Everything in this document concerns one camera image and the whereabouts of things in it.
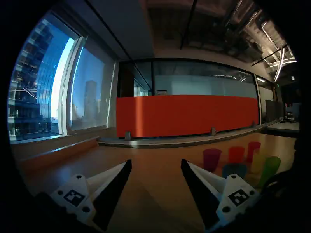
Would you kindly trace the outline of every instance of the building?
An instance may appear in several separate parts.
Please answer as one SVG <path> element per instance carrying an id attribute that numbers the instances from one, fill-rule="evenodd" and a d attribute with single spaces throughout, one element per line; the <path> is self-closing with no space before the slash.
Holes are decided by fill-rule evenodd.
<path id="1" fill-rule="evenodd" d="M 10 140 L 47 137 L 51 132 L 51 94 L 59 59 L 69 37 L 43 19 L 21 51 L 10 84 Z"/>
<path id="2" fill-rule="evenodd" d="M 97 117 L 96 88 L 97 83 L 93 80 L 85 83 L 84 120 L 95 120 Z"/>

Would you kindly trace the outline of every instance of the window sill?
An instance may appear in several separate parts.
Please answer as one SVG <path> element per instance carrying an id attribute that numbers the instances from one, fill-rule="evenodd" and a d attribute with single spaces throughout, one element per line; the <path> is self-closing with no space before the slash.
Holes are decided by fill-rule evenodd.
<path id="1" fill-rule="evenodd" d="M 81 129 L 81 130 L 71 131 L 70 134 L 68 134 L 68 135 L 60 134 L 60 135 L 55 135 L 55 136 L 50 136 L 50 137 L 40 137 L 40 138 L 26 139 L 26 140 L 20 140 L 20 141 L 11 141 L 10 144 L 11 145 L 27 144 L 27 143 L 35 143 L 35 142 L 44 142 L 47 140 L 55 141 L 55 140 L 59 140 L 63 137 L 76 136 L 77 134 L 83 135 L 83 134 L 96 132 L 96 131 L 100 131 L 100 130 L 106 130 L 106 129 L 107 129 L 107 127 L 105 125 L 103 125 L 103 126 L 98 126 L 98 127 L 89 128 L 89 129 Z"/>

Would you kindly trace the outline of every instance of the orange panel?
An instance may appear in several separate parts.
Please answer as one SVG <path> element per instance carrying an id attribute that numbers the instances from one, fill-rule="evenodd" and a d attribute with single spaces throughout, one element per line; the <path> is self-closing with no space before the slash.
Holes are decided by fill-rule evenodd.
<path id="1" fill-rule="evenodd" d="M 132 137 L 203 134 L 258 124 L 258 100 L 236 96 L 117 98 L 117 135 Z"/>

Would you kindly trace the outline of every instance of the glass window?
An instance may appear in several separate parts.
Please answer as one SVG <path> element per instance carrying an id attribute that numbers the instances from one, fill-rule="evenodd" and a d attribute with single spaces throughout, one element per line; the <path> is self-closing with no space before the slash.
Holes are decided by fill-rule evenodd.
<path id="1" fill-rule="evenodd" d="M 119 67 L 119 97 L 150 96 L 151 93 L 151 62 L 136 62 L 140 73 L 131 63 L 124 62 Z"/>
<path id="2" fill-rule="evenodd" d="M 107 123 L 114 60 L 88 38 L 79 55 L 71 95 L 71 130 Z"/>
<path id="3" fill-rule="evenodd" d="M 136 80 L 134 80 L 134 96 L 148 96 L 149 92 L 145 90 Z"/>
<path id="4" fill-rule="evenodd" d="M 275 86 L 268 80 L 256 75 L 261 102 L 261 123 L 268 122 L 266 101 L 276 101 Z"/>
<path id="5" fill-rule="evenodd" d="M 154 83 L 155 94 L 257 98 L 253 75 L 216 64 L 155 61 Z"/>
<path id="6" fill-rule="evenodd" d="M 25 42 L 8 96 L 10 140 L 58 135 L 60 83 L 78 36 L 48 14 Z"/>

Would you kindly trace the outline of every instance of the table surface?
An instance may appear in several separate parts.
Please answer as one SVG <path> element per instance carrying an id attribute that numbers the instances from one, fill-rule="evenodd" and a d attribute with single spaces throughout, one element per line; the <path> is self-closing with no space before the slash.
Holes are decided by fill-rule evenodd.
<path id="1" fill-rule="evenodd" d="M 204 232 L 199 211 L 180 169 L 181 159 L 203 166 L 203 150 L 222 150 L 216 174 L 228 160 L 231 146 L 246 148 L 250 141 L 262 143 L 269 156 L 281 158 L 278 172 L 288 170 L 294 159 L 294 138 L 253 133 L 228 141 L 182 148 L 134 149 L 99 146 L 50 168 L 24 176 L 29 191 L 53 192 L 76 173 L 94 176 L 127 159 L 132 171 L 123 189 L 107 232 Z M 258 175 L 245 180 L 256 185 Z"/>
<path id="2" fill-rule="evenodd" d="M 281 129 L 281 130 L 295 130 L 299 131 L 299 122 L 295 123 L 290 123 L 290 122 L 285 122 L 285 123 L 280 123 L 277 122 L 273 125 L 267 126 L 269 129 Z"/>

